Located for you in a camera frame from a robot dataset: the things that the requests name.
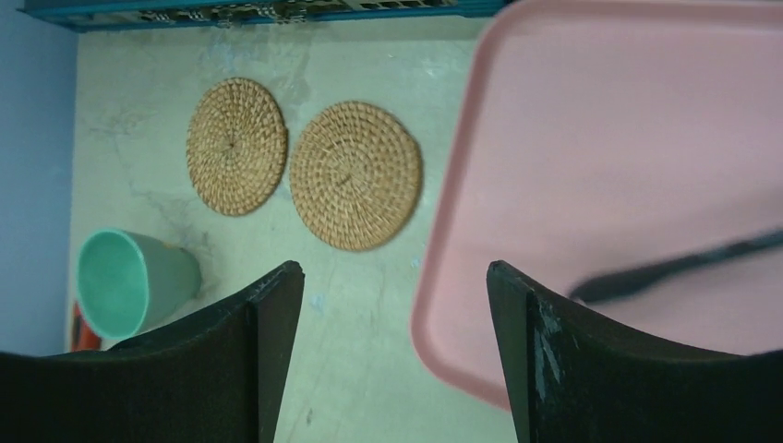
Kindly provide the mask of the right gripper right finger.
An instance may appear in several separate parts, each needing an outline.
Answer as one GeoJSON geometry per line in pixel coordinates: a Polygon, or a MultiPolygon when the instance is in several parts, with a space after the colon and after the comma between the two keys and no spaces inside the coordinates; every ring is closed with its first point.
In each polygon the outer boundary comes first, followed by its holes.
{"type": "Polygon", "coordinates": [[[782,354],[669,341],[552,292],[505,261],[486,284],[521,442],[778,442],[782,354]]]}

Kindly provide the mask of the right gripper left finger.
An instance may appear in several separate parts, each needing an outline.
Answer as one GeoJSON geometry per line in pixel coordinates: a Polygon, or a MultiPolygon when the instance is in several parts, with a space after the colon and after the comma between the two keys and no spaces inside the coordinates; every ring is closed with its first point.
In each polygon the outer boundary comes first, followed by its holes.
{"type": "Polygon", "coordinates": [[[303,301],[286,261],[105,351],[1,356],[5,442],[271,442],[303,301]]]}

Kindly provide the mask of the teal teacup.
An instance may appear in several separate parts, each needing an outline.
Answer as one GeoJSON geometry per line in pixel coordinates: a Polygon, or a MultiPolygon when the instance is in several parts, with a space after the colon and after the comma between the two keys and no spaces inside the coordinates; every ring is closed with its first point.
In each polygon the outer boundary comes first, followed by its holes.
{"type": "Polygon", "coordinates": [[[125,340],[158,324],[196,297],[201,284],[190,252],[145,234],[102,229],[78,253],[78,307],[104,340],[125,340]]]}

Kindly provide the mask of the woven rattan coaster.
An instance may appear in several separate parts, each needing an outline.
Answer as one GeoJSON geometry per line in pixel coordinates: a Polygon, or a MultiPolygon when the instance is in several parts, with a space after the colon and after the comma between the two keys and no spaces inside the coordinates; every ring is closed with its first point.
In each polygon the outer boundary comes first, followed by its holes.
{"type": "Polygon", "coordinates": [[[259,208],[280,184],[288,130],[271,93],[249,78],[228,78],[200,98],[187,129],[191,183],[204,204],[238,217],[259,208]]]}
{"type": "Polygon", "coordinates": [[[337,102],[297,139],[289,183],[297,214],[319,240],[371,250],[399,233],[416,209],[421,149],[393,114],[366,102],[337,102]]]}

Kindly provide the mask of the pink serving tray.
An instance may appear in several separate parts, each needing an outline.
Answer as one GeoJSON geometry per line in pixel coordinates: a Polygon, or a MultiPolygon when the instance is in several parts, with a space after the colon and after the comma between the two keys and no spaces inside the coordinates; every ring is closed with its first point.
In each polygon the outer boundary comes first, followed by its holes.
{"type": "Polygon", "coordinates": [[[566,294],[781,224],[780,2],[518,2],[476,48],[412,343],[504,409],[492,261],[566,294]]]}

